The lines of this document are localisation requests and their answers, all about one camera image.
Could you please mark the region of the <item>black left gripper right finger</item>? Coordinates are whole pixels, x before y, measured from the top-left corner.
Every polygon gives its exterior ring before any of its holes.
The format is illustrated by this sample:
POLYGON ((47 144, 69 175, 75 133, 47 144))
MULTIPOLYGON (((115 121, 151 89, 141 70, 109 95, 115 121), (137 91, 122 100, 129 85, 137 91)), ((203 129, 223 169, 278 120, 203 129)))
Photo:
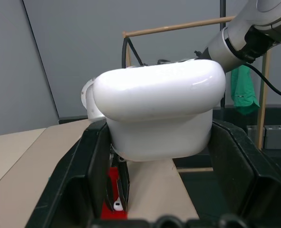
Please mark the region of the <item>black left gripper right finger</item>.
POLYGON ((231 213, 258 227, 281 228, 281 169, 243 129, 213 121, 208 150, 231 213))

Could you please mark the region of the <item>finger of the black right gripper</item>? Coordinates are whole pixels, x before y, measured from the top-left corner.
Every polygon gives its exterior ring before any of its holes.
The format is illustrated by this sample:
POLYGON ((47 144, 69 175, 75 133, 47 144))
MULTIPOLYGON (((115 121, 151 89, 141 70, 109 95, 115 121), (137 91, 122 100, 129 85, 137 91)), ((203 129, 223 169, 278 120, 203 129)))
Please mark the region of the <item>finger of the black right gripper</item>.
POLYGON ((114 194, 118 193, 118 190, 114 189, 114 184, 117 184, 118 168, 110 167, 107 174, 107 185, 105 194, 105 204, 109 211, 115 211, 114 202, 116 201, 114 194))
POLYGON ((119 178, 117 180, 119 198, 123 207, 123 211, 127 211, 130 179, 128 166, 126 161, 120 161, 117 166, 119 178))

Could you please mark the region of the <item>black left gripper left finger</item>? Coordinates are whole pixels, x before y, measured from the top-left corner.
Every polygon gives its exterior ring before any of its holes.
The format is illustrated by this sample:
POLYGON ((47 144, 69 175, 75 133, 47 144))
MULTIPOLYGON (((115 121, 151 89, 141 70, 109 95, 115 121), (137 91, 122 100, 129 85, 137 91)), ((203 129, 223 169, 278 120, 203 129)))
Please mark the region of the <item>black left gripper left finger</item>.
POLYGON ((101 214, 109 154, 106 121, 91 123, 57 163, 27 228, 88 228, 101 214))

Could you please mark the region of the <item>white earbud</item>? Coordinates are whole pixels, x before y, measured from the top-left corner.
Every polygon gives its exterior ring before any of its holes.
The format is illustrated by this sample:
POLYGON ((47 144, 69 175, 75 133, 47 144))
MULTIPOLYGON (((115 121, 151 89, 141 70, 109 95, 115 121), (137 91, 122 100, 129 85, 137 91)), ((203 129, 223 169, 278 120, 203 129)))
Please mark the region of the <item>white earbud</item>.
POLYGON ((123 205, 121 202, 121 199, 118 197, 117 200, 113 204, 114 210, 115 211, 123 211, 123 205))

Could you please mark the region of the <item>red plastic tray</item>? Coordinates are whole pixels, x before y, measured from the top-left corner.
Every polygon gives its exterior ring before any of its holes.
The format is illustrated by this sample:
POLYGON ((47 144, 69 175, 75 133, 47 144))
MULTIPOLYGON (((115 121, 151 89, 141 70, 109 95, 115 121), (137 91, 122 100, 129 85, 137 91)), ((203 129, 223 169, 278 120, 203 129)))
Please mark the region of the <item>red plastic tray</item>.
MULTIPOLYGON (((114 189, 118 190, 118 186, 117 184, 114 184, 114 189)), ((117 198, 119 197, 119 193, 115 193, 114 194, 115 199, 117 200, 117 198)), ((109 211, 105 201, 103 202, 103 207, 102 207, 102 211, 101 211, 101 219, 127 219, 127 211, 109 211)))

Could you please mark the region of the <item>grey block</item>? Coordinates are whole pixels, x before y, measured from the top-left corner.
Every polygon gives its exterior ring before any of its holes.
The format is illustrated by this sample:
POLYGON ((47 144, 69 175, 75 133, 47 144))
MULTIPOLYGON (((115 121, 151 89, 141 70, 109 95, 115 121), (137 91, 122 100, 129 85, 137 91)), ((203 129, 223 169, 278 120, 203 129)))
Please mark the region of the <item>grey block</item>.
POLYGON ((281 125, 265 125, 264 149, 281 149, 281 125))
MULTIPOLYGON (((261 143, 262 143, 262 148, 264 146, 264 138, 265 138, 265 127, 263 127, 263 133, 262 133, 262 140, 261 140, 261 143)), ((256 140, 257 140, 257 126, 256 125, 247 125, 246 126, 246 133, 247 133, 247 136, 251 139, 251 141, 253 143, 256 143, 256 140)))

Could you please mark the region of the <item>green hanging cloth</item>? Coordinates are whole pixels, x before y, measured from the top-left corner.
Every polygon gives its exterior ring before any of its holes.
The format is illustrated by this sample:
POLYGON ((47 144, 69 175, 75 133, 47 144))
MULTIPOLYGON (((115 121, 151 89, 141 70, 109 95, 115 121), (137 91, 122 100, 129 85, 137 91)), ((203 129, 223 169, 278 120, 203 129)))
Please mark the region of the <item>green hanging cloth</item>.
POLYGON ((242 115, 251 114, 260 108, 247 66, 242 65, 231 72, 231 99, 235 109, 242 115))

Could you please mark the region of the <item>black vertical pole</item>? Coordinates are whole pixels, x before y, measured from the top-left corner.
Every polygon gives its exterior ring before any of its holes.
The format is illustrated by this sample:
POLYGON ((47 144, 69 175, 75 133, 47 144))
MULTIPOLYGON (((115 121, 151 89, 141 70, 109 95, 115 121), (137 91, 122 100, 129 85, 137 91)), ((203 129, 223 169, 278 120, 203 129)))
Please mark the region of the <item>black vertical pole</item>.
MULTIPOLYGON (((220 18, 226 17, 226 0, 220 0, 220 18)), ((224 29, 226 26, 225 22, 220 24, 220 30, 224 29)), ((225 94, 220 102, 221 108, 225 108, 225 94)))

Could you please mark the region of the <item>wooden dowel rack frame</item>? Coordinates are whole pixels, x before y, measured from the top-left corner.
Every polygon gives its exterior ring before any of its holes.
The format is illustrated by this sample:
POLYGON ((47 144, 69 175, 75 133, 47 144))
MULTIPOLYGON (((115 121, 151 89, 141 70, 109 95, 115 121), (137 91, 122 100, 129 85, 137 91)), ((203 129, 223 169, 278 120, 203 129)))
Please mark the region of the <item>wooden dowel rack frame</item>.
MULTIPOLYGON (((231 17, 223 17, 223 18, 216 18, 216 19, 208 19, 208 20, 201 20, 201 21, 195 21, 195 22, 189 22, 179 25, 171 25, 171 26, 163 26, 158 28, 151 28, 151 29, 144 29, 144 30, 137 30, 137 31, 131 31, 131 32, 123 32, 123 47, 122 47, 122 68, 125 68, 126 66, 130 67, 131 59, 130 59, 130 50, 128 48, 129 46, 132 48, 132 42, 126 41, 128 37, 136 37, 136 36, 142 36, 142 35, 148 35, 148 34, 154 34, 154 33, 160 33, 160 32, 166 32, 166 31, 173 31, 173 30, 179 30, 179 29, 188 29, 188 28, 195 28, 195 27, 201 27, 201 26, 208 26, 208 25, 214 25, 214 24, 221 24, 222 22, 230 22, 232 19, 234 19, 234 16, 231 17)), ((132 52, 134 53, 138 63, 143 66, 139 55, 137 54, 136 50, 133 49, 132 52)), ((270 60, 271 60, 271 50, 267 51, 266 54, 263 55, 262 59, 262 73, 268 79, 269 77, 269 66, 270 66, 270 60)), ((261 85, 260 85, 260 96, 259 96, 259 104, 260 108, 258 110, 258 116, 257 116, 257 140, 255 145, 259 150, 262 149, 262 133, 263 133, 263 127, 264 127, 264 120, 265 120, 265 109, 266 109, 266 99, 267 99, 267 90, 268 86, 265 85, 265 82, 263 79, 261 79, 261 85)), ((212 167, 203 167, 203 168, 182 168, 178 169, 179 173, 187 173, 187 172, 211 172, 213 171, 212 167)))

